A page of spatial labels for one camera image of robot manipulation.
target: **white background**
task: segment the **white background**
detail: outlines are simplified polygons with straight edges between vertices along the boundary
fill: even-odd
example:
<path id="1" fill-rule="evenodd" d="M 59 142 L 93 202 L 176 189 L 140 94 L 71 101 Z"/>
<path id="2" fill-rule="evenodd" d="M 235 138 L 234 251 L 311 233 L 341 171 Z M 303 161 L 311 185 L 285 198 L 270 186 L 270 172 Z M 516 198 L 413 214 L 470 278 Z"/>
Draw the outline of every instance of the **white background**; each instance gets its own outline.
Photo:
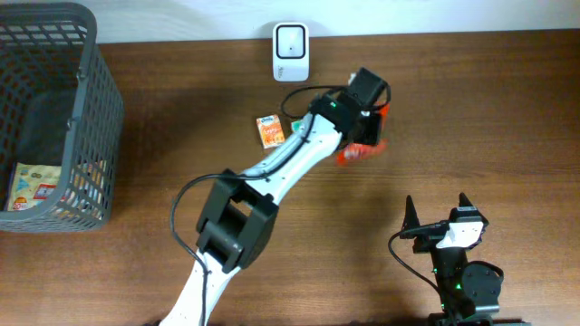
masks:
<path id="1" fill-rule="evenodd" d="M 0 0 L 11 2 L 24 1 Z M 311 36 L 580 28 L 580 0 L 74 2 L 97 17 L 99 43 L 267 38 L 281 21 L 306 23 Z"/>

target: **plastic basket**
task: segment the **plastic basket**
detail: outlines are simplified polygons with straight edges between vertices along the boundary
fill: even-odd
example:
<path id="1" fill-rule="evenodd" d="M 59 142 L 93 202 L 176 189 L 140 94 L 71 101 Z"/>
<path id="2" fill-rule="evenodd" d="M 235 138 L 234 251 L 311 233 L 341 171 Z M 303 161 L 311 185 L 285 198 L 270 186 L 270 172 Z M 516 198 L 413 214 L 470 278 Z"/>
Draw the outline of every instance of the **plastic basket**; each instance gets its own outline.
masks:
<path id="1" fill-rule="evenodd" d="M 0 198 L 16 162 L 62 167 L 41 204 L 0 212 L 2 230 L 85 231 L 109 220 L 124 111 L 96 34 L 82 5 L 0 5 Z"/>

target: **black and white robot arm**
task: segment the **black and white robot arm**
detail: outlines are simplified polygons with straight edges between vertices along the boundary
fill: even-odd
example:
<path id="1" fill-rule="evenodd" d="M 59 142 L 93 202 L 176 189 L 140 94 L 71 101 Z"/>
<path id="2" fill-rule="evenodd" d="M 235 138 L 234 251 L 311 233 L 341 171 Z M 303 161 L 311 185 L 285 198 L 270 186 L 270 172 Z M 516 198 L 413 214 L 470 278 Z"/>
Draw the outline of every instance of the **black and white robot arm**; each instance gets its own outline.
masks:
<path id="1" fill-rule="evenodd" d="M 195 262 L 177 303 L 160 325 L 198 326 L 208 322 L 232 277 L 264 250 L 278 206 L 290 188 L 310 168 L 332 155 L 342 141 L 378 133 L 362 129 L 379 128 L 365 124 L 365 119 L 370 110 L 376 109 L 373 105 L 385 90 L 388 102 L 388 84 L 361 68 L 338 96 L 325 94 L 314 99 L 301 129 L 267 158 L 245 170 L 240 175 L 243 178 L 236 178 L 229 170 L 221 176 L 230 177 L 217 177 L 197 225 L 197 254 L 210 271 L 206 295 L 202 295 L 204 270 Z M 244 215 L 231 201 L 246 203 L 252 212 Z"/>

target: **wooden table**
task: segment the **wooden table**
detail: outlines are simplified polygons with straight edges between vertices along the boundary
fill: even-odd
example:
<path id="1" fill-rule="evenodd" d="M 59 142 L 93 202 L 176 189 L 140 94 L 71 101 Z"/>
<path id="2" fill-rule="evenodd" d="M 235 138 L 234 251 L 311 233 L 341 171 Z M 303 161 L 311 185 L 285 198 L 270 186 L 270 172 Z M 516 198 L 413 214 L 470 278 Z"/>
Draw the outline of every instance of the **wooden table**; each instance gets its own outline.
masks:
<path id="1" fill-rule="evenodd" d="M 166 315 L 193 261 L 169 233 L 188 180 L 241 171 L 261 149 L 254 118 L 295 84 L 274 81 L 268 40 L 101 46 L 125 100 L 113 214 L 101 231 L 0 234 L 0 323 L 140 325 Z M 469 253 L 503 268 L 500 318 L 580 320 L 580 32 L 318 38 L 307 84 L 365 66 L 392 85 L 378 158 L 329 158 L 287 195 L 267 249 L 222 296 L 212 321 L 329 325 L 426 317 L 435 292 L 387 250 L 413 195 L 423 223 L 464 191 L 490 222 Z M 296 99 L 300 112 L 313 94 Z M 191 243 L 210 183 L 178 229 Z M 427 255 L 395 250 L 422 273 Z"/>

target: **green object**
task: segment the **green object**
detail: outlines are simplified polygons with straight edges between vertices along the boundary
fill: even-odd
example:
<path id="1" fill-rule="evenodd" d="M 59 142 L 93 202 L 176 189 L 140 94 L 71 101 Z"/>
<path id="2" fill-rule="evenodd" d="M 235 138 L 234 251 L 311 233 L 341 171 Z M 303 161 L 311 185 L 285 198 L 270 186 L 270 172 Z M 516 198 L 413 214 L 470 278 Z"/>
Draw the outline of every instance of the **green object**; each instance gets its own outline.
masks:
<path id="1" fill-rule="evenodd" d="M 302 126 L 301 120 L 296 120 L 292 122 L 292 124 L 290 125 L 290 127 L 292 128 L 292 132 L 297 132 L 300 129 L 300 126 Z"/>

